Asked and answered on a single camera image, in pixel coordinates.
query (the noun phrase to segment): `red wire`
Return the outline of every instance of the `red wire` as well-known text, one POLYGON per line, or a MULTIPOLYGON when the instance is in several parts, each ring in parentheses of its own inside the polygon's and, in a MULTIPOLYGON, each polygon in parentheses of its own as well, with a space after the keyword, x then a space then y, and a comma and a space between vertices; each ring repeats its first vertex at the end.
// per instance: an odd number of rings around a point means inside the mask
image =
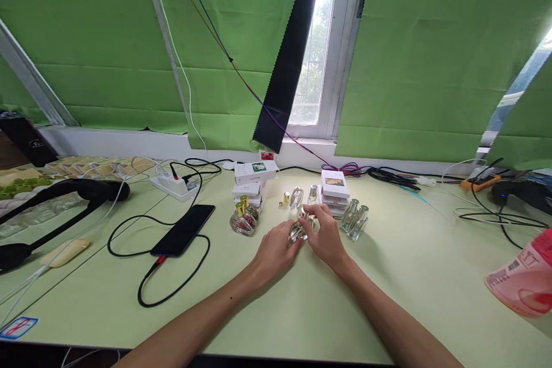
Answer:
MULTIPOLYGON (((201 14, 200 10, 198 9, 198 7, 196 6, 196 3, 194 3, 193 0, 190 0, 191 3, 194 5, 194 8, 195 10, 197 11, 197 14, 200 15, 201 19, 203 20, 203 23, 205 24, 205 26, 207 27, 207 29, 209 30, 209 33, 211 33, 211 36, 213 36, 213 39, 215 40, 215 42, 217 42, 217 45, 218 47, 221 48, 221 50, 224 52, 224 54, 228 57, 228 59, 230 60, 230 63, 232 64, 232 67, 234 68, 234 70, 236 71, 236 73, 238 74, 238 76, 240 76, 240 79, 241 81, 245 84, 245 86, 247 86, 247 88, 249 89, 249 91, 255 96, 255 98, 257 98, 260 102, 260 98, 257 96, 257 94, 255 94, 255 92, 253 92, 253 89, 247 84, 246 80, 243 78, 242 74, 240 73, 240 71, 236 68, 236 65, 234 65, 234 62, 232 61, 232 59, 230 58, 230 56, 227 55, 226 51, 224 50, 223 46, 220 44, 219 40, 217 39, 217 37, 214 35, 213 31, 211 30, 211 28, 209 27, 209 25, 207 24, 207 22, 205 21, 205 19, 203 18, 203 15, 201 14)), ((285 133, 287 133, 287 131, 281 126, 278 124, 278 122, 276 121, 276 119, 272 116, 272 114, 270 112, 267 111, 267 113, 269 114, 269 116, 272 118, 272 120, 276 123, 276 125, 278 125, 280 127, 280 129, 282 129, 282 131, 284 131, 285 133)), ((299 145, 301 148, 303 148, 304 150, 310 152, 312 155, 314 155, 315 157, 317 157, 319 160, 321 160, 322 162, 324 162, 324 164, 327 164, 329 165, 330 167, 332 167, 335 171, 341 171, 341 169, 339 168, 336 168, 334 167, 333 165, 331 165, 330 163, 328 163, 324 158, 316 155, 314 152, 312 152, 311 150, 309 150, 308 148, 306 148, 304 145, 300 144, 299 142, 297 142, 297 140, 292 137, 290 134, 288 134, 288 136, 292 139, 293 142, 295 142, 297 145, 299 145)))

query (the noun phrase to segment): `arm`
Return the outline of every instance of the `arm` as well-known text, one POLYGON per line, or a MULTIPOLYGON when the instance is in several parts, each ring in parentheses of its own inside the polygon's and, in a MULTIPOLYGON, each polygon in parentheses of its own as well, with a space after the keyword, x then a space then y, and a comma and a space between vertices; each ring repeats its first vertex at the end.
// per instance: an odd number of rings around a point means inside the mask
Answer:
POLYGON ((320 230, 315 233, 306 220, 300 219, 309 245, 351 290, 394 361, 402 368, 461 368, 436 337, 378 288, 347 255, 328 206, 304 208, 315 214, 320 223, 320 230))
POLYGON ((116 367, 187 366, 247 297, 292 265, 301 247, 301 243, 294 243, 288 249, 293 223, 280 223, 266 233, 255 258, 240 274, 155 332, 116 367))

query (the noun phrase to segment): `desk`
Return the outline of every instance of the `desk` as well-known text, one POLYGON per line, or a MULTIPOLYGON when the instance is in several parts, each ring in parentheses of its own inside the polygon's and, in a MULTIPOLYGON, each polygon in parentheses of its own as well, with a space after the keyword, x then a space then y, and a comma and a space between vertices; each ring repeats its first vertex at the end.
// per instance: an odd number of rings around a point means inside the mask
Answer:
MULTIPOLYGON (((131 178, 131 183, 137 181, 137 178, 131 178)), ((32 303, 36 302, 46 292, 52 289, 60 281, 64 280, 75 269, 89 260, 99 250, 101 250, 107 243, 108 237, 113 231, 113 228, 127 217, 135 216, 137 214, 145 214, 154 205, 159 203, 166 197, 161 191, 156 190, 151 186, 149 182, 138 182, 131 185, 131 195, 126 201, 118 202, 113 208, 110 215, 98 226, 92 228, 86 234, 82 236, 83 239, 90 240, 90 246, 80 253, 73 260, 68 262, 62 267, 56 269, 49 269, 43 275, 41 275, 36 282, 29 288, 29 290, 22 297, 14 311, 11 313, 11 317, 15 317, 18 313, 22 312, 32 303)), ((86 227, 94 224, 101 219, 105 213, 111 208, 112 202, 106 202, 95 212, 85 217, 77 225, 69 228, 58 237, 50 240, 40 248, 34 251, 33 255, 25 261, 25 263, 2 276, 0 276, 0 297, 5 293, 11 291, 22 281, 30 277, 35 271, 37 271, 41 265, 39 264, 40 258, 52 251, 60 244, 71 240, 79 232, 83 231, 86 227)), ((40 225, 29 226, 23 231, 5 239, 0 240, 0 245, 10 243, 26 243, 29 244, 42 236, 50 233, 62 223, 65 223, 71 217, 74 217, 77 213, 84 210, 84 206, 74 207, 62 214, 48 220, 46 223, 40 225)), ((12 306, 14 300, 19 293, 15 293, 11 299, 4 301, 0 304, 0 321, 4 318, 8 309, 12 306)))
MULTIPOLYGON (((137 287, 154 259, 149 255, 115 258, 103 248, 25 311, 25 316, 40 318, 25 341, 134 348, 252 259, 262 236, 290 216, 289 208, 278 209, 284 191, 296 185, 306 189, 319 180, 305 171, 288 170, 270 181, 261 221, 250 238, 232 232, 228 225, 233 174, 225 171, 207 180, 198 202, 217 206, 201 231, 210 237, 211 251, 197 275, 174 298, 157 308, 140 307, 137 287)), ((467 203, 442 194, 441 189, 423 191, 437 211, 406 191, 370 177, 351 178, 347 183, 352 197, 370 207, 366 234, 355 244, 342 237, 347 252, 466 367, 550 366, 551 315, 524 319, 483 284, 488 272, 516 254, 499 228, 453 219, 452 209, 467 203)), ((188 205, 167 197, 149 214, 174 222, 188 205)), ((122 253, 145 250, 167 230, 140 220, 124 230, 113 247, 122 253)), ((183 257, 167 260, 146 284, 144 299, 158 300, 173 291, 193 271, 205 247, 204 239, 196 239, 183 257)), ((392 362, 347 289, 308 245, 293 268, 232 318, 204 352, 392 362)))

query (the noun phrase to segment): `hand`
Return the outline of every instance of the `hand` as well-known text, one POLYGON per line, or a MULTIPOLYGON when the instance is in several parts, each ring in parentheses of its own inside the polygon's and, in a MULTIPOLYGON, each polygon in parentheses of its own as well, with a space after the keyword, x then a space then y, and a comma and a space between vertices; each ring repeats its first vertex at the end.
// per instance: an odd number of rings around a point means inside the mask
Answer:
POLYGON ((304 218, 299 219, 308 236, 310 247, 320 259, 335 270, 336 266, 348 258, 339 237, 337 221, 332 217, 326 204, 303 205, 303 208, 309 215, 314 214, 320 223, 320 230, 315 233, 308 221, 304 218))
POLYGON ((281 272, 288 271, 303 240, 300 239, 288 248, 289 231, 294 220, 283 221, 266 233, 254 259, 249 264, 253 279, 260 288, 281 272))

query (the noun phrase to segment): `person's left hand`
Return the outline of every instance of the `person's left hand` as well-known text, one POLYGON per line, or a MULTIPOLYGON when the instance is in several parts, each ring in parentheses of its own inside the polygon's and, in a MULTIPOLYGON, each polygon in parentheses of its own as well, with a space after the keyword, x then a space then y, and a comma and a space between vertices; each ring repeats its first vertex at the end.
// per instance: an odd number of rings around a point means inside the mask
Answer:
POLYGON ((288 248, 289 231, 295 220, 283 221, 266 233, 254 259, 249 264, 256 287, 270 282, 292 265, 303 240, 299 239, 288 248))

